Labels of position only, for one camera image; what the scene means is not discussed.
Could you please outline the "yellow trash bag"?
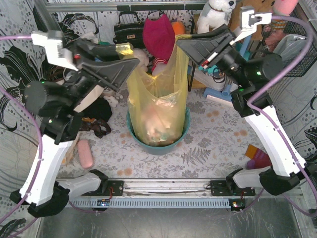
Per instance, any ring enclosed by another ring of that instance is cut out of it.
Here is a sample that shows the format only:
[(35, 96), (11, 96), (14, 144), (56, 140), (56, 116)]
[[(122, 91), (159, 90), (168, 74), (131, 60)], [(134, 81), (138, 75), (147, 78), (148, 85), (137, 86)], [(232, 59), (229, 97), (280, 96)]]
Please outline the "yellow trash bag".
[(137, 66), (127, 78), (127, 105), (135, 136), (159, 147), (182, 135), (188, 95), (189, 57), (174, 46), (166, 68), (157, 76)]

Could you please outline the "teal trash bin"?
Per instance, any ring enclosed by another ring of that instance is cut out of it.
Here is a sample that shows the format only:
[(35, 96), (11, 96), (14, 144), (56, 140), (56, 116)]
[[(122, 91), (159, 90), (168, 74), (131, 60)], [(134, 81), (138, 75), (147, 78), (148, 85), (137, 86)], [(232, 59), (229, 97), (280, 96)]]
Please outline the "teal trash bin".
[(172, 152), (176, 148), (176, 146), (187, 135), (188, 130), (190, 128), (190, 124), (191, 124), (190, 110), (187, 107), (186, 108), (186, 113), (185, 113), (184, 127), (183, 127), (183, 131), (182, 131), (181, 137), (179, 137), (175, 142), (173, 142), (172, 144), (169, 144), (169, 145), (165, 145), (165, 146), (150, 146), (150, 145), (147, 145), (147, 144), (143, 143), (142, 141), (140, 141), (136, 137), (134, 129), (133, 129), (133, 126), (132, 126), (132, 122), (131, 122), (131, 119), (130, 119), (129, 111), (127, 111), (127, 114), (126, 114), (126, 125), (127, 125), (127, 128), (129, 130), (129, 133), (132, 136), (132, 138), (141, 146), (141, 148), (145, 152), (147, 152), (147, 153), (149, 153), (151, 155), (157, 155), (157, 156), (162, 156), (162, 155), (165, 155), (165, 154), (168, 154), (168, 153)]

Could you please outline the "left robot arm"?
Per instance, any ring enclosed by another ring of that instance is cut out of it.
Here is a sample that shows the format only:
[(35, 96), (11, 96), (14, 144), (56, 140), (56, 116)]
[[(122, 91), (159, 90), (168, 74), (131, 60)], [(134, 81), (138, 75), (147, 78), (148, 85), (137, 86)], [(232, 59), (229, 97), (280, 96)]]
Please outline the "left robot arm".
[(71, 76), (62, 85), (33, 81), (24, 91), (27, 111), (43, 121), (30, 173), (10, 199), (27, 205), (28, 213), (35, 218), (56, 215), (69, 200), (83, 194), (111, 191), (108, 177), (98, 170), (62, 182), (56, 181), (56, 177), (79, 132), (83, 111), (105, 88), (118, 90), (139, 64), (130, 43), (105, 46), (78, 39), (65, 48), (61, 40), (46, 40), (42, 46), (48, 61), (70, 69)]

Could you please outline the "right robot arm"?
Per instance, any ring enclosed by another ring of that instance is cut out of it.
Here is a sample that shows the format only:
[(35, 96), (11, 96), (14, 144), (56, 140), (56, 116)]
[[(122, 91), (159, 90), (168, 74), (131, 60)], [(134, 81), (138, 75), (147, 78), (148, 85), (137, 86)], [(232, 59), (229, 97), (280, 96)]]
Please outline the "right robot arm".
[(268, 92), (252, 101), (254, 108), (247, 104), (281, 72), (281, 56), (267, 52), (262, 58), (245, 60), (235, 49), (234, 38), (233, 32), (222, 25), (209, 33), (178, 39), (176, 44), (196, 65), (216, 65), (238, 85), (231, 92), (233, 108), (253, 128), (268, 153), (270, 165), (230, 173), (226, 177), (228, 193), (236, 195), (243, 189), (259, 187), (271, 195), (280, 195), (299, 185), (304, 179), (304, 172), (311, 175), (317, 168), (309, 165), (287, 138)]

